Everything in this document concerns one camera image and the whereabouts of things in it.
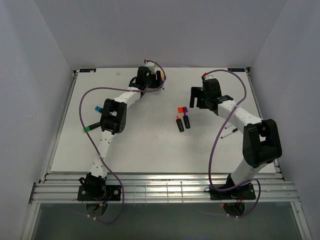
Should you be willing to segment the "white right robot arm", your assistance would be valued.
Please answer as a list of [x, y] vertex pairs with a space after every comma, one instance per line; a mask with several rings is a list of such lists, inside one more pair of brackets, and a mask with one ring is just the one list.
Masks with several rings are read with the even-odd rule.
[[277, 123], [262, 119], [246, 111], [229, 95], [223, 95], [216, 78], [204, 79], [201, 87], [191, 87], [190, 108], [208, 109], [232, 124], [242, 133], [243, 159], [228, 175], [226, 183], [213, 187], [237, 199], [244, 193], [244, 186], [268, 164], [282, 156], [282, 146]]

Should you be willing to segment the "purple highlighter cap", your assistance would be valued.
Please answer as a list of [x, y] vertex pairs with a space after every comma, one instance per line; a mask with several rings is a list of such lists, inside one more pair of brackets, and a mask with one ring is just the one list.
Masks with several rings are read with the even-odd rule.
[[185, 107], [185, 106], [182, 108], [182, 110], [183, 110], [184, 113], [187, 113], [187, 112], [188, 112], [188, 108]]

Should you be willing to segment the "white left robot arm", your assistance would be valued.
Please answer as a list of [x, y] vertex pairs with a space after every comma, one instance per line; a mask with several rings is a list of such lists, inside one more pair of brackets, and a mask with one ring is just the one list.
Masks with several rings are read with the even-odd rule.
[[[128, 108], [146, 93], [153, 93], [162, 89], [166, 78], [164, 69], [159, 64], [148, 60], [138, 68], [136, 76], [130, 80], [127, 88], [94, 87], [82, 95], [78, 107], [79, 120], [96, 151], [96, 157], [86, 177], [81, 178], [79, 181], [84, 191], [89, 193], [95, 200], [100, 200], [106, 195], [106, 177], [108, 173], [114, 174], [107, 166], [106, 161], [113, 140], [125, 129]], [[99, 145], [96, 145], [93, 141], [82, 117], [83, 101], [89, 93], [95, 90], [122, 92], [118, 97], [107, 98], [104, 101], [100, 112], [99, 126], [101, 134]]]

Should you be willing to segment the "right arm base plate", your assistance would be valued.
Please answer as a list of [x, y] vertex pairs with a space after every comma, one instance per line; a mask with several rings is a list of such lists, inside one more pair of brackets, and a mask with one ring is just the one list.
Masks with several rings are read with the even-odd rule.
[[251, 183], [242, 185], [236, 189], [229, 191], [216, 191], [211, 187], [204, 189], [205, 193], [209, 193], [211, 200], [255, 200], [256, 194]]

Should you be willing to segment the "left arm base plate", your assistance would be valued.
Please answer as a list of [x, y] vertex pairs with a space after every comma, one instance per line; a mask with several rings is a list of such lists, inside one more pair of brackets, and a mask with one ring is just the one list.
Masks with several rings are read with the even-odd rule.
[[78, 189], [78, 201], [119, 201], [121, 199], [122, 189], [120, 185], [105, 185], [98, 190], [89, 189], [81, 185]]

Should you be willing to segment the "purple black highlighter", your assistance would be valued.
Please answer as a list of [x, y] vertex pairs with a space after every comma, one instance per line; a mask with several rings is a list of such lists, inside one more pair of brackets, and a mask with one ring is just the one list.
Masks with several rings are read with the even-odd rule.
[[184, 122], [184, 125], [185, 125], [186, 129], [190, 129], [191, 128], [190, 120], [189, 120], [189, 117], [188, 117], [188, 115], [186, 113], [184, 113], [184, 115], [183, 115], [183, 122]]

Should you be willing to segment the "orange black highlighter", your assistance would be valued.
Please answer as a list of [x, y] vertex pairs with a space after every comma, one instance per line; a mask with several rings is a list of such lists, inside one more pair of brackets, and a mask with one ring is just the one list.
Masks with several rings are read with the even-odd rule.
[[184, 129], [184, 126], [183, 126], [182, 120], [181, 120], [181, 118], [180, 118], [178, 115], [176, 116], [175, 121], [176, 121], [176, 124], [177, 124], [178, 130], [179, 130], [180, 132], [183, 132], [185, 129]]

